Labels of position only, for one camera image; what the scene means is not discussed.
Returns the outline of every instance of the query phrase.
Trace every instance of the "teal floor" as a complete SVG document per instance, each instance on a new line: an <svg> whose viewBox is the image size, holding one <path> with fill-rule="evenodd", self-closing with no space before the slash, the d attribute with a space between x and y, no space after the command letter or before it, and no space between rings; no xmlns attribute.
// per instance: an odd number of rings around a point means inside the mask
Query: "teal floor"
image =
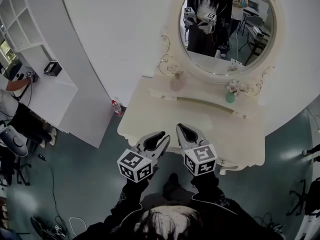
<svg viewBox="0 0 320 240"><path fill-rule="evenodd" d="M119 199L126 180L118 172L117 159L129 148L128 141L117 134L120 120L116 116L112 118L99 149L71 134L60 133L54 147L48 145L45 149L37 150L54 169L58 211L67 224L70 239L75 237L69 225L70 217L80 217L88 226L101 222ZM289 196L289 191L295 189L301 192L302 179L307 180L308 186L311 183L312 167L301 156L301 150L311 146L309 120L302 112L266 137L263 166L219 175L220 188L253 217L271 213L276 223L285 225L287 239L293 240L303 216L286 216L297 201ZM49 165L32 155L27 160L32 164L32 168L25 173L29 176L31 186L15 184L14 178L14 184L7 190L7 208L11 228L17 232L31 233L23 235L23 240L36 240L40 237L32 228L30 216L54 222L57 214ZM161 192L163 184L173 172L178 174L183 187L195 191L190 184L192 177L180 155L166 153L158 165L160 170L145 195ZM85 230L80 221L74 220L72 225L76 233Z"/></svg>

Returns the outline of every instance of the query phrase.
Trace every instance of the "ornate mirror frame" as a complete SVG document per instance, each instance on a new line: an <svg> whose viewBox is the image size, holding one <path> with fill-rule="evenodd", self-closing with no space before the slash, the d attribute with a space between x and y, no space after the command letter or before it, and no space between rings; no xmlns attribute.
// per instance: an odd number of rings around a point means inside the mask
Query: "ornate mirror frame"
<svg viewBox="0 0 320 240"><path fill-rule="evenodd" d="M180 36L180 17L184 2L185 0L172 0L171 2L167 19L167 33L162 36L164 45L167 46L167 51L161 61L166 57L165 62L169 63L169 59L179 68L182 67L182 70L187 69L194 76L212 83L226 83L233 79L262 81L263 75L269 69L275 67L275 61L281 49L285 30L284 12L280 0L268 0L273 14L273 36L267 48L253 63L246 67L245 71L229 75L207 72L196 65L187 54Z"/></svg>

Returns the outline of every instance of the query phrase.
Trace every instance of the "oval mirror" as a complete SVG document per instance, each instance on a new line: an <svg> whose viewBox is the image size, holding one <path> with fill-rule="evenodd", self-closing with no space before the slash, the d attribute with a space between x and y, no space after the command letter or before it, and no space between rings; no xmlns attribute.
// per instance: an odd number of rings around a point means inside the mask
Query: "oval mirror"
<svg viewBox="0 0 320 240"><path fill-rule="evenodd" d="M221 76L254 65L268 49L274 32L268 0L185 0L179 24L191 60Z"/></svg>

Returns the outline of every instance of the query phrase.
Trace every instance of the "hand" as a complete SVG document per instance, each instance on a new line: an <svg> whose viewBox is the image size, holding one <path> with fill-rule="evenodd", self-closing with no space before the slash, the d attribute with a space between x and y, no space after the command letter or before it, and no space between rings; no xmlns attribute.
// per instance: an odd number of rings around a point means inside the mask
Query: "hand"
<svg viewBox="0 0 320 240"><path fill-rule="evenodd" d="M27 77L27 79L29 80L29 84L31 85L31 84L38 81L39 76L36 73L34 73L34 74L32 74L31 77Z"/></svg>

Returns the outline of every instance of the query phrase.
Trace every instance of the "water bottle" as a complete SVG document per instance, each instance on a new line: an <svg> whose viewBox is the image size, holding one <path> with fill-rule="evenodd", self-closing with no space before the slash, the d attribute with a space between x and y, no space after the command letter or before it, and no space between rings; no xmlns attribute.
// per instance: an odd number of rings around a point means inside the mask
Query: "water bottle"
<svg viewBox="0 0 320 240"><path fill-rule="evenodd" d="M124 114L124 112L122 111L121 106L118 105L118 103L115 100L112 100L112 107L113 107L113 110L116 112L116 114L118 116L122 116Z"/></svg>

